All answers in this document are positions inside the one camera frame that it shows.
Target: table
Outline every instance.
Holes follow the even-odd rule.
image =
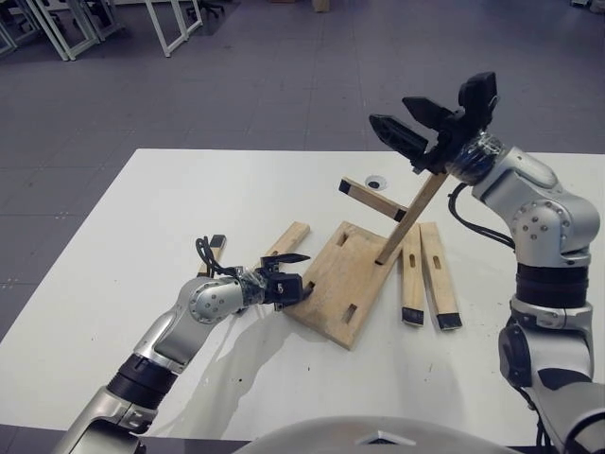
[[[540,154],[572,191],[605,210],[605,157]],[[315,256],[344,219],[387,236],[393,221],[337,191],[381,175],[403,204],[424,177],[394,152],[137,150],[0,344],[0,424],[67,428],[199,266],[197,236],[224,234],[225,265],[251,265],[292,220]],[[423,213],[441,230],[464,327],[400,321],[396,266],[348,352],[271,307],[219,324],[160,406],[153,436],[251,440],[301,420],[407,416],[504,445],[532,445],[535,415],[498,371],[515,260],[447,212],[451,179]],[[469,220],[503,230],[474,201]],[[596,380],[605,378],[603,233],[592,248]],[[288,266],[302,272],[307,264]]]

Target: wooden board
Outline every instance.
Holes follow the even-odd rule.
[[[284,313],[351,350],[398,257],[382,266],[374,263],[385,242],[342,222],[302,278],[305,286],[313,283],[313,293]]]
[[[416,194],[414,201],[409,205],[404,218],[397,227],[395,227],[395,230],[390,234],[385,247],[376,257],[377,264],[384,265],[387,263],[395,250],[399,247],[404,236],[406,236],[407,231],[414,222],[416,222],[416,219],[418,219],[418,216],[424,211],[426,205],[433,199],[433,196],[437,194],[437,191],[439,191],[439,188],[443,185],[446,178],[447,173],[440,173],[439,175],[430,174],[426,182],[424,182],[423,188]]]
[[[429,282],[428,290],[435,305],[439,327],[442,330],[460,328],[462,321],[437,224],[420,224],[420,236],[423,245],[423,266]]]
[[[403,301],[402,320],[416,326],[424,324],[424,279],[420,226],[412,225],[404,236],[402,248]]]
[[[387,199],[347,177],[340,180],[338,190],[397,222],[404,218],[404,214],[407,211],[407,208],[403,205]]]
[[[226,241],[227,241],[227,237],[224,235],[212,235],[209,246],[210,246],[212,254],[215,256],[216,260],[220,259],[220,255],[223,252],[223,248],[225,247]],[[198,277],[201,277],[201,276],[208,277],[209,275],[210,275],[210,273],[208,272],[208,267],[202,261],[201,265],[199,266]]]

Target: wooden stick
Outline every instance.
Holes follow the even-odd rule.
[[[433,199],[433,196],[437,194],[439,188],[445,182],[447,178],[447,173],[440,173],[439,175],[433,175],[432,173],[428,177],[428,180],[424,183],[423,188],[420,190],[414,201],[409,208],[407,209],[406,215],[402,219],[402,221],[395,227],[395,230],[392,234],[390,234],[385,247],[382,249],[378,257],[376,258],[376,263],[378,265],[384,265],[389,260],[389,257],[395,252],[395,250],[399,247],[402,239],[406,236],[406,233],[409,231],[411,226],[416,222],[418,216],[421,212],[426,208],[426,205]]]
[[[424,324],[424,280],[423,257],[420,240],[420,226],[412,225],[404,236],[403,259],[403,302],[402,320],[409,324]]]
[[[384,196],[368,189],[366,186],[356,183],[350,178],[344,177],[340,180],[340,186],[338,187],[340,192],[343,192],[349,197],[352,197],[356,201],[362,202],[364,205],[373,208],[374,210],[387,215],[391,219],[395,219],[399,222],[404,218],[404,214],[407,208],[399,203],[396,203]]]
[[[462,326],[452,277],[445,260],[445,252],[435,222],[420,224],[423,260],[428,275],[429,291],[435,305],[437,322],[441,330]]]
[[[210,240],[210,249],[212,250],[212,254],[215,256],[216,260],[220,258],[220,255],[223,252],[225,241],[227,241],[227,237],[224,235],[212,235],[212,239]],[[201,265],[199,266],[198,277],[201,276],[210,277],[210,271],[204,262],[201,262]]]

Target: wooden base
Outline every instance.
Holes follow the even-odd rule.
[[[303,277],[313,284],[305,301],[284,313],[351,350],[378,292],[399,257],[384,265],[374,259],[386,239],[349,222],[342,222]]]

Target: black tape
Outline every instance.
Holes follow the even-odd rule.
[[[568,369],[541,369],[538,371],[538,375],[542,380],[542,384],[552,391],[556,391],[559,388],[572,383],[590,383],[593,381],[589,376],[586,376],[578,371],[570,371]]]
[[[133,404],[156,410],[176,379],[177,375],[170,370],[146,358],[130,355],[107,389]]]
[[[211,248],[222,248],[223,244],[225,244],[225,236],[224,235],[213,235],[210,240]]]
[[[399,208],[397,210],[397,214],[395,215],[395,219],[397,222],[401,222],[401,219],[404,218],[404,216],[406,215],[406,212],[404,210],[402,210],[401,208]]]
[[[439,328],[441,329],[456,329],[462,326],[462,320],[460,319],[460,314],[458,313],[438,314],[437,322],[439,323]]]
[[[424,325],[424,311],[412,309],[411,307],[401,308],[401,320],[407,323]]]
[[[338,190],[340,192],[344,192],[345,194],[349,194],[349,190],[351,189],[351,184],[345,182],[344,180],[340,180],[340,185],[338,186]]]
[[[586,303],[588,267],[537,268],[517,266],[517,299],[530,305],[574,308]]]

